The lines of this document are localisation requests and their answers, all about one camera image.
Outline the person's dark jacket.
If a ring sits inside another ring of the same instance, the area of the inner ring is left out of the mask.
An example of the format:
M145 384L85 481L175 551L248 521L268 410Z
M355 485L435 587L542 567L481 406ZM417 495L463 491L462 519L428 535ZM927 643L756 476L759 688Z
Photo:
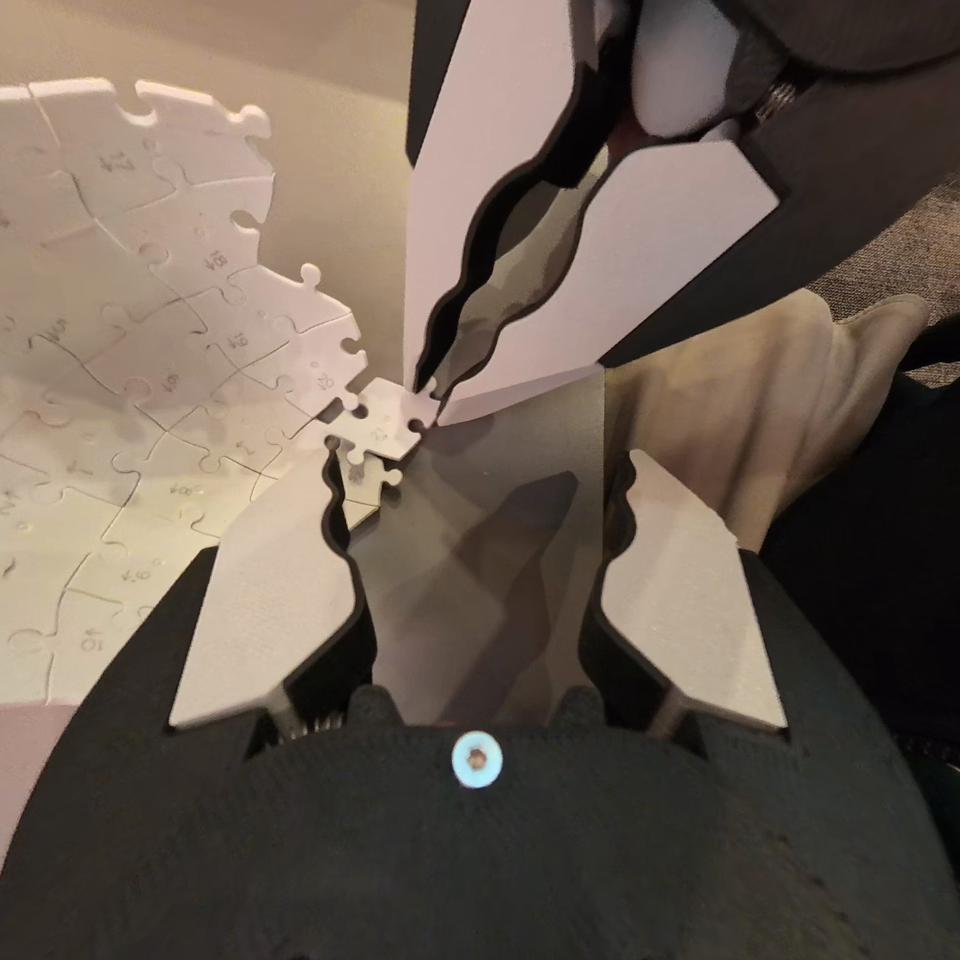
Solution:
M958 766L959 358L953 314L899 362L867 437L774 522L760 556L900 744Z

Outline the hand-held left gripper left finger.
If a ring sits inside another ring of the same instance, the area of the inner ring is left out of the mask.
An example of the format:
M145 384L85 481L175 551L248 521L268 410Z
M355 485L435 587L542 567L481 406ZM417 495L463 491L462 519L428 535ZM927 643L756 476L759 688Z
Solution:
M265 711L280 732L338 726L369 684L376 630L335 449L306 456L222 535L169 721Z

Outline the person's beige trouser leg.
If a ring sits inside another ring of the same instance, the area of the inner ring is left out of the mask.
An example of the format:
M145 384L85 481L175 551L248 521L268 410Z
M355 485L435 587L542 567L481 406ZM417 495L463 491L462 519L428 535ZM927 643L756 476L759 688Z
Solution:
M857 449L930 320L897 294L836 321L799 289L605 380L604 486L643 450L757 553L774 520Z

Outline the white puzzle piece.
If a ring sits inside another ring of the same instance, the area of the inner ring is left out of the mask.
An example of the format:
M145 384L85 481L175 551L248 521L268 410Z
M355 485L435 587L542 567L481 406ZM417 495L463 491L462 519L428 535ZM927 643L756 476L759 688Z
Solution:
M410 427L417 423L428 429L436 421L440 400L431 377L420 392L410 392L401 384L381 377L373 378L358 393L365 416L344 411L329 426L327 434L347 445L345 456L356 467L368 454L400 462L421 441L421 433Z

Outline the white partly built puzzle ball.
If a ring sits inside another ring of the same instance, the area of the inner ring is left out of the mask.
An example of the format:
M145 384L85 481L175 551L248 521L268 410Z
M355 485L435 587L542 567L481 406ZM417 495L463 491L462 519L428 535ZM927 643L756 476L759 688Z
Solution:
M259 106L140 79L2 87L2 707L77 705L193 556L329 438L347 523L402 472L361 441L349 307L259 261Z

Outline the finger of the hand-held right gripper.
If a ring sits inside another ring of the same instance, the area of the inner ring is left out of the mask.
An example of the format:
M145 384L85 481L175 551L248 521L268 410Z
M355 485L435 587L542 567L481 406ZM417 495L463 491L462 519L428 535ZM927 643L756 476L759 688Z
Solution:
M599 372L601 358L778 205L730 139L627 154L596 183L556 284L446 395L455 426Z
M418 2L403 378L418 392L491 277L514 210L576 186L623 106L622 2Z

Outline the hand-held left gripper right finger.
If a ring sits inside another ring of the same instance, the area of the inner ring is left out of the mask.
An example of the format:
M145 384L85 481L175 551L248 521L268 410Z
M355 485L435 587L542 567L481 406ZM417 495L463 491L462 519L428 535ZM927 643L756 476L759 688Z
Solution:
M605 520L581 666L611 722L655 738L690 714L785 731L738 541L719 515L635 449L614 473Z

